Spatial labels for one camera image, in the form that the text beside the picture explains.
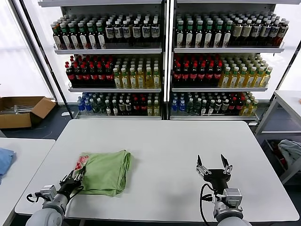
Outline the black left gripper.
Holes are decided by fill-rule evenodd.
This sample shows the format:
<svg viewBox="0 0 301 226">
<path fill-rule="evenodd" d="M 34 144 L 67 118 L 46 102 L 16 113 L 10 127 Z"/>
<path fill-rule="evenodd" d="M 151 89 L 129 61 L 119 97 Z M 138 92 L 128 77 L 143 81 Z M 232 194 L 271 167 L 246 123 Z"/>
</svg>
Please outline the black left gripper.
<svg viewBox="0 0 301 226">
<path fill-rule="evenodd" d="M 59 194 L 63 194 L 66 197 L 71 197 L 71 194 L 73 191 L 80 190 L 83 188 L 81 185 L 81 181 L 84 177 L 84 174 L 86 172 L 86 166 L 83 166 L 82 168 L 78 169 L 73 177 L 73 170 L 66 175 L 62 180 L 60 180 L 61 187 L 58 190 Z"/>
</svg>

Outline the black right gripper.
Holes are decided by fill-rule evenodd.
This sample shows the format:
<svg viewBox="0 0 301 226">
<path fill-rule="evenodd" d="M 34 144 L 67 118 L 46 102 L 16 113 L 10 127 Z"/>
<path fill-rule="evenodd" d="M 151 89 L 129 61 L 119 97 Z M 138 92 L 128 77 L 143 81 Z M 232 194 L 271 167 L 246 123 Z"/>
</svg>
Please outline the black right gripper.
<svg viewBox="0 0 301 226">
<path fill-rule="evenodd" d="M 228 160 L 221 154 L 221 160 L 224 166 L 223 169 L 210 169 L 208 170 L 201 161 L 200 155 L 197 158 L 196 171 L 203 179 L 212 185 L 214 192 L 223 192 L 228 188 L 228 182 L 231 177 L 233 165 L 229 164 Z"/>
</svg>

